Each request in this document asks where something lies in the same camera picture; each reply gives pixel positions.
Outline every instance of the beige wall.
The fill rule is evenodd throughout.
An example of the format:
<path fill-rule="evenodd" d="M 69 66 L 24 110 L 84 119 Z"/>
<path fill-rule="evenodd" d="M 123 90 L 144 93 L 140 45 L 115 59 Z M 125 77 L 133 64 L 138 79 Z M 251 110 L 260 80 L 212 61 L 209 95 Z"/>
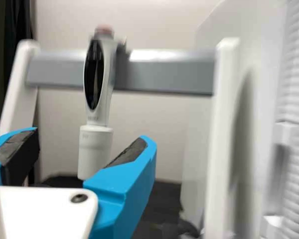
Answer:
<path fill-rule="evenodd" d="M 43 49 L 86 48 L 95 26 L 108 23 L 117 36 L 127 36 L 129 48 L 192 48 L 198 26 L 217 2 L 37 0 L 37 39 Z M 201 105 L 208 116 L 209 103 L 208 97 L 114 92 L 112 157 L 146 134 L 158 144 L 156 177 L 181 181 L 188 122 L 201 113 L 192 106 Z M 83 93 L 40 90 L 38 115 L 42 177 L 76 172 L 79 126 L 85 124 Z M 199 127 L 204 131 L 209 125 Z"/>

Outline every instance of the ribbed white surface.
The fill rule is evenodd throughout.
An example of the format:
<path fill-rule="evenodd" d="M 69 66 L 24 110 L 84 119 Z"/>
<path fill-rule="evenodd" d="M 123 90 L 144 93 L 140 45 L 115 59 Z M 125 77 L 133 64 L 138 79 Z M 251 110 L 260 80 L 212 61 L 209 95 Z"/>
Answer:
<path fill-rule="evenodd" d="M 299 0 L 289 3 L 278 121 L 299 124 Z M 292 139 L 283 216 L 283 238 L 299 239 L 299 132 Z"/>

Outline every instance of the blurry white object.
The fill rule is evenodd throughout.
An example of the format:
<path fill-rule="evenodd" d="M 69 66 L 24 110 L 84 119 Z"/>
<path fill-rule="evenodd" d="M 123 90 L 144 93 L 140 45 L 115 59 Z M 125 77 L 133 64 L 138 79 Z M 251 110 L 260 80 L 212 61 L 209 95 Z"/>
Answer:
<path fill-rule="evenodd" d="M 33 40 L 23 40 L 18 44 L 0 118 L 0 136 L 32 127 L 37 87 L 26 86 L 25 79 L 30 59 L 39 50 Z"/>
<path fill-rule="evenodd" d="M 227 235 L 233 126 L 238 96 L 239 39 L 217 45 L 210 146 L 207 168 L 205 239 Z"/>
<path fill-rule="evenodd" d="M 73 203 L 76 195 L 87 199 Z M 87 239 L 97 210 L 86 189 L 0 186 L 0 239 Z"/>

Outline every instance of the black oval screen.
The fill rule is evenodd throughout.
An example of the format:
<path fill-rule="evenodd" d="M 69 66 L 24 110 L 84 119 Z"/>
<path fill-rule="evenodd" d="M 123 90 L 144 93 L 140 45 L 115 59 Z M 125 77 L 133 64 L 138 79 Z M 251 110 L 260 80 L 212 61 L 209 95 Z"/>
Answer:
<path fill-rule="evenodd" d="M 100 43 L 92 40 L 85 60 L 84 91 L 90 109 L 98 105 L 104 74 L 104 56 Z"/>

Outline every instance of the black rubber pad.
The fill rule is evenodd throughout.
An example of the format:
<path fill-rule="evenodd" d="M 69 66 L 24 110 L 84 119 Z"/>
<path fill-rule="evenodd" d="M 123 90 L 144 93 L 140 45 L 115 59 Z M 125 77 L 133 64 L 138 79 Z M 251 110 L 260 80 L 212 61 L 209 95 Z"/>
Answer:
<path fill-rule="evenodd" d="M 38 160 L 38 131 L 29 130 L 10 137 L 0 147 L 0 173 L 3 185 L 22 186 Z"/>

